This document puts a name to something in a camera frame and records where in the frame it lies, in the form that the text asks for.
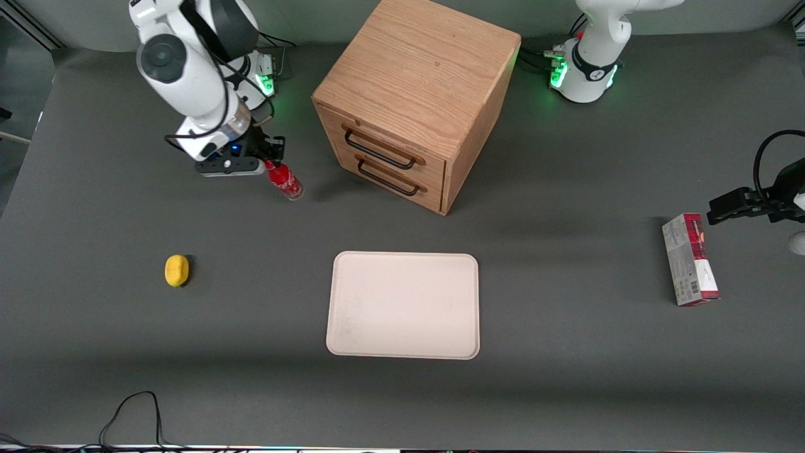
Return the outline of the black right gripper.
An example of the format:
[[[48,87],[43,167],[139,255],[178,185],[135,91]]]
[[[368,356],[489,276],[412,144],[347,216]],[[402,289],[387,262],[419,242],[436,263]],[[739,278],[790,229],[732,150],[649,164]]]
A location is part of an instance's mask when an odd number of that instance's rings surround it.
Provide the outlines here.
[[[282,162],[286,149],[286,138],[276,135],[269,143],[269,137],[261,127],[250,127],[244,135],[227,143],[211,155],[216,165],[245,165],[248,160],[263,161],[266,167],[276,167],[274,162]]]

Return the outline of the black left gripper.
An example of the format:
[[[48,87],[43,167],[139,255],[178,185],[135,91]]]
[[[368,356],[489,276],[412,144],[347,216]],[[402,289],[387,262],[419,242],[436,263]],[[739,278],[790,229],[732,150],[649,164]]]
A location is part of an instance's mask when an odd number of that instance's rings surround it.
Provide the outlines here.
[[[708,203],[708,223],[716,226],[724,221],[737,218],[755,218],[768,216],[771,223],[779,223],[784,219],[804,223],[803,208],[796,203],[797,196],[803,196],[804,160],[784,167],[768,188],[763,189],[767,196],[767,204],[774,209],[765,209],[760,195],[755,189],[736,188],[714,198]]]

